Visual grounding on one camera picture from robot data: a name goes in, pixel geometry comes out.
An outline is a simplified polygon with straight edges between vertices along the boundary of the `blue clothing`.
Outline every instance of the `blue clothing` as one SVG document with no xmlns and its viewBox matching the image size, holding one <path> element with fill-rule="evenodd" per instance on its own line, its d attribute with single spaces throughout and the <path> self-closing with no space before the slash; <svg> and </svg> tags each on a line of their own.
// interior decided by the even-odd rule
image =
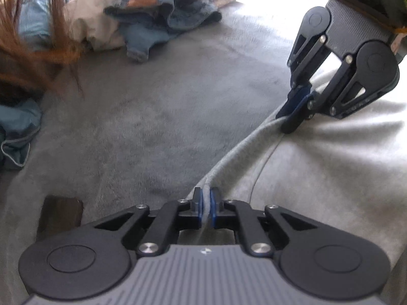
<svg viewBox="0 0 407 305">
<path fill-rule="evenodd" d="M 14 107 L 0 105 L 0 161 L 8 169 L 22 169 L 30 141 L 39 131 L 41 110 L 32 99 Z"/>
<path fill-rule="evenodd" d="M 118 0 L 105 8 L 105 14 L 117 19 L 119 32 L 127 46 L 127 55 L 138 62 L 149 58 L 152 46 L 168 42 L 203 23 L 220 21 L 221 13 L 209 0 L 196 0 L 177 6 L 175 0 L 157 0 L 151 8 L 130 8 L 130 0 Z"/>
<path fill-rule="evenodd" d="M 34 51 L 52 47 L 48 0 L 23 0 L 18 33 Z"/>
</svg>

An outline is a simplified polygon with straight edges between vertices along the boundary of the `gray fabric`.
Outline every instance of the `gray fabric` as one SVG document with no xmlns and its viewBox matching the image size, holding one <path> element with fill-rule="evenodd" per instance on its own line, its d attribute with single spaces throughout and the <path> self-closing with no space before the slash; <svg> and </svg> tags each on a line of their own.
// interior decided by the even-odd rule
<svg viewBox="0 0 407 305">
<path fill-rule="evenodd" d="M 290 135 L 279 131 L 284 118 L 270 115 L 198 183 L 205 199 L 218 187 L 225 199 L 255 209 L 279 205 L 378 244 L 394 268 L 382 296 L 400 304 L 407 276 L 406 80 L 402 73 L 393 92 L 347 119 L 316 115 Z M 209 229 L 194 236 L 207 241 Z"/>
<path fill-rule="evenodd" d="M 83 199 L 85 223 L 138 203 L 156 209 L 196 183 L 208 204 L 214 185 L 255 208 L 275 203 L 371 239 L 396 264 L 407 238 L 405 103 L 387 97 L 343 121 L 316 116 L 283 136 L 281 120 L 266 117 L 288 92 L 285 63 L 304 13 L 326 0 L 241 1 L 146 64 L 123 50 L 89 55 L 83 98 L 44 98 L 26 167 L 0 182 L 2 304 L 26 297 L 18 258 L 49 193 Z M 73 83 L 67 73 L 59 81 Z M 184 233 L 183 242 L 231 241 L 215 236 Z M 393 277 L 397 304 L 405 284 Z"/>
</svg>

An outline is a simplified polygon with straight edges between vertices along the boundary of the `brown hair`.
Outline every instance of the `brown hair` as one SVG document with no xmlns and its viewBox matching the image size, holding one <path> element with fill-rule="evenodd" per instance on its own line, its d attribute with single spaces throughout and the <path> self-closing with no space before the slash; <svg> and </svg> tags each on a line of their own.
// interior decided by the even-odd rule
<svg viewBox="0 0 407 305">
<path fill-rule="evenodd" d="M 0 0 L 0 100 L 21 91 L 63 88 L 47 74 L 49 65 L 70 65 L 79 59 L 80 45 L 70 39 L 64 0 L 48 0 L 52 48 L 32 52 L 18 35 L 22 0 Z"/>
</svg>

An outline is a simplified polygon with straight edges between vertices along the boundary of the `clothing pile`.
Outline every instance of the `clothing pile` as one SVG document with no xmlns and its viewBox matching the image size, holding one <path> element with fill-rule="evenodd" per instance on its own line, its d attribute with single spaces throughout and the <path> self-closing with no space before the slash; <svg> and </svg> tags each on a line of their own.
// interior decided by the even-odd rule
<svg viewBox="0 0 407 305">
<path fill-rule="evenodd" d="M 117 0 L 105 14 L 119 21 L 127 55 L 145 62 L 149 50 L 203 23 L 222 19 L 214 0 Z"/>
<path fill-rule="evenodd" d="M 148 59 L 149 49 L 182 32 L 221 20 L 218 8 L 235 0 L 72 0 L 66 17 L 72 38 L 95 51 L 127 46 Z"/>
</svg>

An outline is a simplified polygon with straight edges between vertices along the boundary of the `white fabric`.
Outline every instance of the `white fabric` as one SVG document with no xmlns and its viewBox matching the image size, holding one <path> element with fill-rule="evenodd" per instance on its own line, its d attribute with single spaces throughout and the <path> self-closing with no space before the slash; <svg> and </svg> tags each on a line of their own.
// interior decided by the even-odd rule
<svg viewBox="0 0 407 305">
<path fill-rule="evenodd" d="M 65 6 L 65 16 L 72 38 L 78 42 L 89 41 L 95 51 L 124 46 L 118 22 L 103 13 L 103 9 L 113 1 L 115 0 L 69 1 Z"/>
<path fill-rule="evenodd" d="M 393 268 L 382 297 L 401 304 L 407 294 L 406 65 L 392 92 L 346 119 L 316 115 L 284 135 L 284 118 L 275 119 L 274 112 L 197 184 L 205 208 L 210 188 L 218 187 L 225 199 L 254 209 L 279 205 L 368 239 Z M 325 85 L 330 74 L 314 85 Z M 214 235 L 203 229 L 196 237 L 208 243 Z M 218 237 L 217 243 L 229 238 Z"/>
</svg>

